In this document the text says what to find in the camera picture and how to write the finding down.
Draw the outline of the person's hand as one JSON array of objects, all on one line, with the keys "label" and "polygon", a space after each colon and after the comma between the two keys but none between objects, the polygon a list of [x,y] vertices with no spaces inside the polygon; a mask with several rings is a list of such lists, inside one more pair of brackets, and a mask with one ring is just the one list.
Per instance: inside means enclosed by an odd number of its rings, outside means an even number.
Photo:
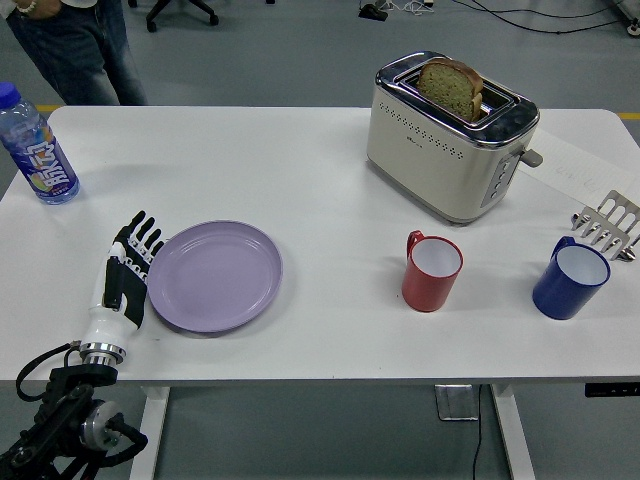
[{"label": "person's hand", "polygon": [[15,0],[14,4],[19,13],[35,20],[54,17],[60,10],[60,2],[55,0]]}]

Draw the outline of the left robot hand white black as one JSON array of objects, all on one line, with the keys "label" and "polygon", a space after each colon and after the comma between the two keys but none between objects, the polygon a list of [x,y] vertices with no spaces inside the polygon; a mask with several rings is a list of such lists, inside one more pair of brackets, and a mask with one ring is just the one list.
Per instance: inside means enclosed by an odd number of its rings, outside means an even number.
[{"label": "left robot hand white black", "polygon": [[102,262],[89,307],[89,327],[80,342],[85,364],[117,365],[141,327],[151,263],[164,245],[155,219],[139,211],[123,226]]}]

